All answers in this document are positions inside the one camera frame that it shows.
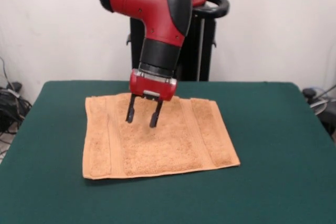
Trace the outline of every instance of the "black robot stand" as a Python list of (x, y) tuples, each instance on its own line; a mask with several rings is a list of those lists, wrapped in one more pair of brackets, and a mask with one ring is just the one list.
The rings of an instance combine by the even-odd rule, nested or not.
[[(181, 48), (174, 78), (178, 81), (208, 81), (212, 46), (216, 46), (216, 19), (224, 17), (229, 11), (228, 0), (207, 0), (216, 4), (207, 4), (193, 9), (190, 29)], [(132, 68), (138, 68), (144, 40), (144, 24), (130, 19), (131, 34), (127, 44), (131, 43)]]
[[(333, 90), (335, 86), (330, 88), (325, 94)], [(307, 103), (309, 105), (314, 104), (315, 102), (319, 102), (320, 100), (317, 97), (317, 93), (312, 88), (303, 89), (302, 91), (303, 96), (307, 99)], [(319, 120), (321, 121), (322, 125), (324, 126), (325, 130), (328, 132), (330, 136), (335, 134), (336, 132), (336, 103), (335, 102), (328, 102), (324, 110), (317, 115)]]

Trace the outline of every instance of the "towel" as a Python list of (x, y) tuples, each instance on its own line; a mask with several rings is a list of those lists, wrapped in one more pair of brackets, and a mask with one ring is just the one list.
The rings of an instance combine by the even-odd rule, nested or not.
[(156, 128), (156, 102), (131, 94), (87, 97), (82, 173), (88, 179), (154, 177), (240, 165), (215, 101), (173, 97), (164, 102)]

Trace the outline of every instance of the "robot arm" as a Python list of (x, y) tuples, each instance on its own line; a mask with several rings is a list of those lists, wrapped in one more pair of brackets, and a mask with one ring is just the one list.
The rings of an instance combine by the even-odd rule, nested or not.
[(163, 101), (176, 91), (174, 70), (184, 38), (188, 33), (192, 0), (100, 0), (110, 12), (142, 20), (145, 25), (140, 64), (130, 78), (132, 93), (127, 121), (134, 116), (134, 99), (143, 97), (158, 102), (150, 127), (156, 127)]

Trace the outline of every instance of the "table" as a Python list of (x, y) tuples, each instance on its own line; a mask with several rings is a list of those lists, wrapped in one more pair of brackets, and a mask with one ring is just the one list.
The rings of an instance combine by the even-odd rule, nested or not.
[(336, 148), (291, 83), (180, 83), (217, 101), (240, 167), (82, 177), (85, 97), (119, 81), (47, 82), (0, 165), (0, 223), (335, 223)]

